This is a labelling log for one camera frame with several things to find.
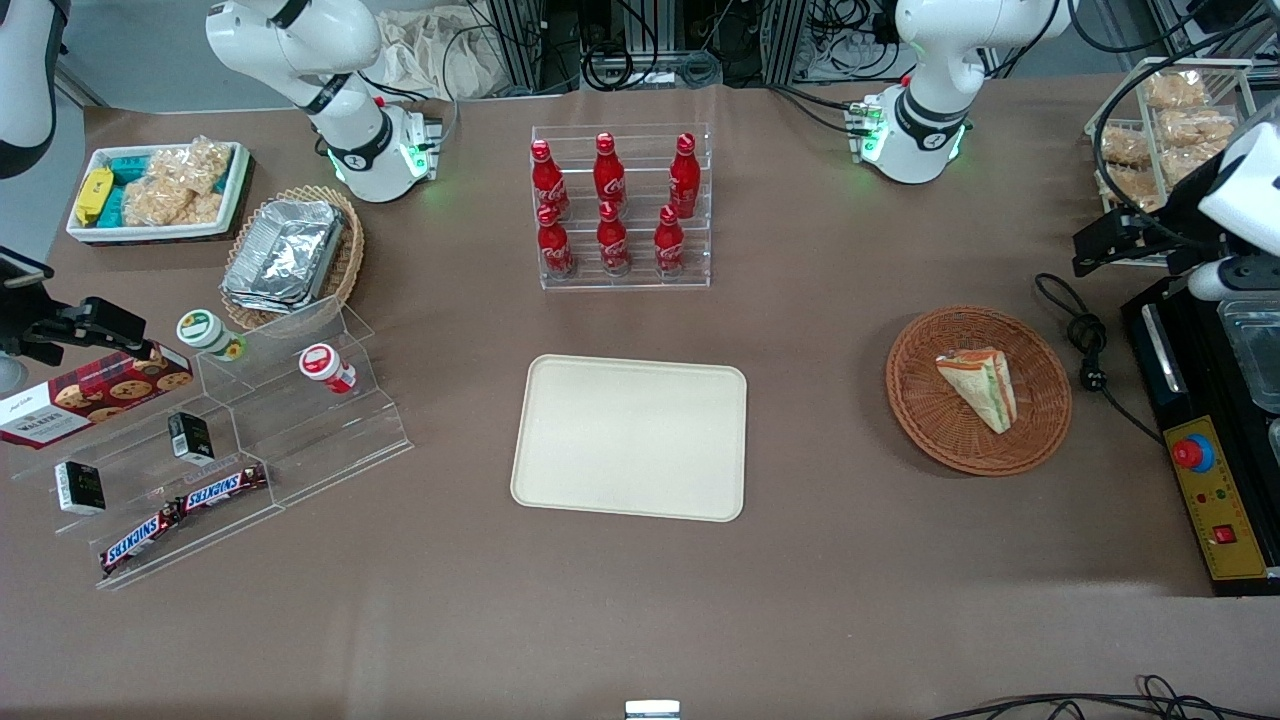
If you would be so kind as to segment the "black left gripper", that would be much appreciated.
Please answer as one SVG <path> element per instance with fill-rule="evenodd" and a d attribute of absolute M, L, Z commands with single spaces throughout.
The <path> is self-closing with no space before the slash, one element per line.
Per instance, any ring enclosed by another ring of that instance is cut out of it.
<path fill-rule="evenodd" d="M 1170 199 L 1149 219 L 1129 209 L 1114 208 L 1073 236 L 1075 252 L 1112 252 L 1106 256 L 1073 259 L 1073 274 L 1083 278 L 1108 266 L 1138 266 L 1169 274 L 1169 260 L 1175 268 L 1193 268 L 1217 261 L 1228 255 L 1225 231 L 1199 210 L 1199 202 L 1215 187 L 1221 160 L 1210 160 L 1183 178 Z M 1144 254 L 1123 256 L 1121 251 L 1144 242 Z"/>

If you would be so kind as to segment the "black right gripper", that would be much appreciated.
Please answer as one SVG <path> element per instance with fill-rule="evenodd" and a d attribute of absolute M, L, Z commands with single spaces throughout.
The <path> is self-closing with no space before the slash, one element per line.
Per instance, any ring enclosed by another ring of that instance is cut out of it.
<path fill-rule="evenodd" d="M 56 343 L 92 343 L 128 354 L 151 354 L 145 337 L 146 320 L 100 297 L 88 305 L 59 307 L 45 319 L 45 340 L 29 340 L 29 319 L 1 316 L 1 351 L 10 357 L 28 357 L 47 366 L 59 366 L 63 347 Z"/>

